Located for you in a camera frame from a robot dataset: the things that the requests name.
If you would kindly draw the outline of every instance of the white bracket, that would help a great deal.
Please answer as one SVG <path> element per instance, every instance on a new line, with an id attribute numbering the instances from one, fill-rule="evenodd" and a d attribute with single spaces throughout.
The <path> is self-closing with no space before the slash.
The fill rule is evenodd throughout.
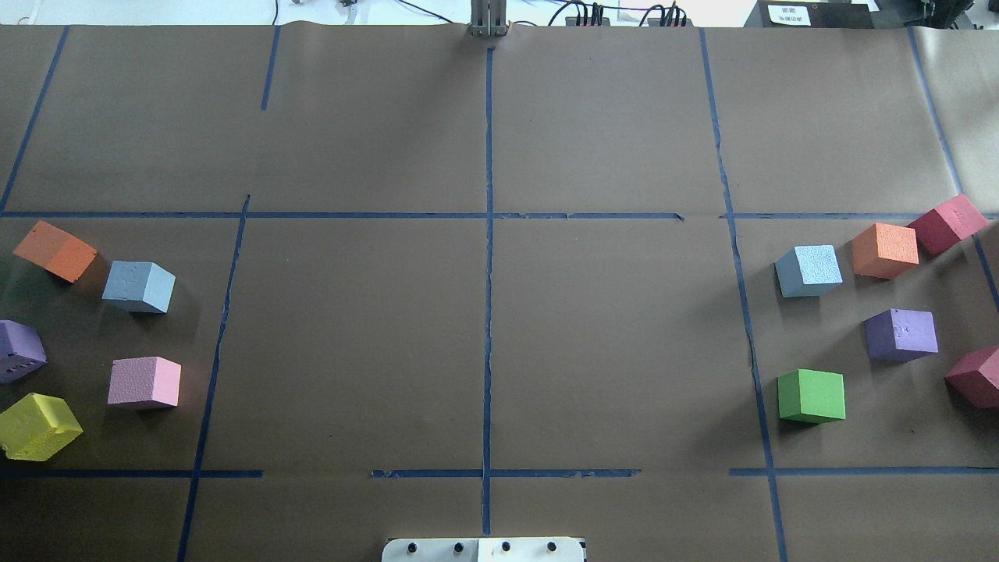
<path id="1" fill-rule="evenodd" d="M 476 37 L 506 35 L 506 0 L 472 0 L 469 32 Z"/>
<path id="2" fill-rule="evenodd" d="M 394 539 L 382 562 L 585 562 L 584 545 L 570 537 Z"/>

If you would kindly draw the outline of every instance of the pink cube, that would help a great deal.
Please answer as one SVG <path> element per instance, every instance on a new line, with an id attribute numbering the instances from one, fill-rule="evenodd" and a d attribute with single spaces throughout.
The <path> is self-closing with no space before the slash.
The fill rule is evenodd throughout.
<path id="1" fill-rule="evenodd" d="M 999 408 L 999 347 L 973 351 L 944 377 L 976 408 Z"/>
<path id="2" fill-rule="evenodd" d="M 916 239 L 923 248 L 935 256 L 988 224 L 968 196 L 961 194 L 937 205 L 909 228 L 916 231 Z"/>
<path id="3" fill-rule="evenodd" d="M 162 357 L 115 359 L 111 364 L 108 406 L 148 410 L 177 405 L 181 366 Z"/>

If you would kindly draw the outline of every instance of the sticker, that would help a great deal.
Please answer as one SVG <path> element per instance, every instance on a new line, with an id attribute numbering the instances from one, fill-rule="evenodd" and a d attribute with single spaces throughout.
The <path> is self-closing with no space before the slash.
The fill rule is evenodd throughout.
<path id="1" fill-rule="evenodd" d="M 767 5 L 770 11 L 770 21 L 782 25 L 811 25 L 808 19 L 808 8 L 805 6 L 775 6 Z"/>

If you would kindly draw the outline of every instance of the light blue cube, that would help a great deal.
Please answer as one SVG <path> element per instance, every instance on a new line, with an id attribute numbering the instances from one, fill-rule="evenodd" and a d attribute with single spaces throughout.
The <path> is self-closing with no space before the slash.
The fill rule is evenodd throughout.
<path id="1" fill-rule="evenodd" d="M 129 312 L 163 314 L 174 292 L 172 273 L 148 261 L 116 261 L 111 264 L 104 300 Z"/>
<path id="2" fill-rule="evenodd" d="M 795 246 L 774 265 L 784 297 L 818 297 L 843 284 L 832 246 Z"/>

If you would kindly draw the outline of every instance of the foam block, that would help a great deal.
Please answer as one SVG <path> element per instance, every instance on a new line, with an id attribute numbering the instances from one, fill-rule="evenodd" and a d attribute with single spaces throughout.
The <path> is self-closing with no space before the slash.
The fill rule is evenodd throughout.
<path id="1" fill-rule="evenodd" d="M 904 363 L 939 351 L 933 314 L 892 308 L 864 320 L 867 355 Z"/>
<path id="2" fill-rule="evenodd" d="M 976 408 L 999 408 L 999 347 L 965 355 L 944 380 Z"/>
<path id="3" fill-rule="evenodd" d="M 97 257 L 97 250 L 45 221 L 38 221 L 14 255 L 75 283 Z"/>
<path id="4" fill-rule="evenodd" d="M 780 419 L 827 423 L 846 419 L 843 375 L 797 369 L 777 377 Z"/>
<path id="5" fill-rule="evenodd" d="M 10 384 L 46 361 L 42 339 L 34 328 L 0 320 L 0 384 Z"/>
<path id="6" fill-rule="evenodd" d="M 795 246 L 774 266 L 784 297 L 817 297 L 843 283 L 832 246 Z"/>
<path id="7" fill-rule="evenodd" d="M 0 447 L 8 459 L 47 461 L 83 433 L 66 401 L 32 392 L 0 414 Z"/>
<path id="8" fill-rule="evenodd" d="M 944 250 L 985 228 L 989 222 L 963 193 L 934 207 L 912 221 L 909 228 L 930 255 Z"/>
<path id="9" fill-rule="evenodd" d="M 116 261 L 102 298 L 129 312 L 164 314 L 170 308 L 175 280 L 172 273 L 152 262 Z"/>
<path id="10" fill-rule="evenodd" d="M 916 231 L 876 223 L 853 239 L 853 273 L 894 279 L 919 265 Z"/>
<path id="11" fill-rule="evenodd" d="M 108 405 L 148 410 L 177 405 L 181 366 L 162 357 L 115 359 L 111 364 Z"/>

